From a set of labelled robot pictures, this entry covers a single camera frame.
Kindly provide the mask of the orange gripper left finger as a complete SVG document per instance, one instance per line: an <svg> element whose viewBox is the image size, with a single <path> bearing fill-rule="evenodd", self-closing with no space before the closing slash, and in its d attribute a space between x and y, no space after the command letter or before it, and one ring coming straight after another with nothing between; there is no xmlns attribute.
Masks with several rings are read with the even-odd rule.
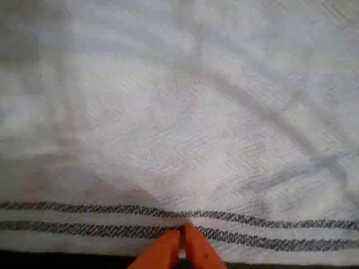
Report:
<svg viewBox="0 0 359 269"><path fill-rule="evenodd" d="M169 269L178 261L181 246L179 230L170 230L148 246L128 269Z"/></svg>

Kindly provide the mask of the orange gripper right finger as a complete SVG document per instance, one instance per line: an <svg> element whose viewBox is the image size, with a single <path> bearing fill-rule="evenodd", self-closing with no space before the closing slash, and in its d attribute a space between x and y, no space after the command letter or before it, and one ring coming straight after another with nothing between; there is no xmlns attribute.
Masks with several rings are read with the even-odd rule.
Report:
<svg viewBox="0 0 359 269"><path fill-rule="evenodd" d="M193 225L183 227L186 258L195 269L226 269L218 253L206 237Z"/></svg>

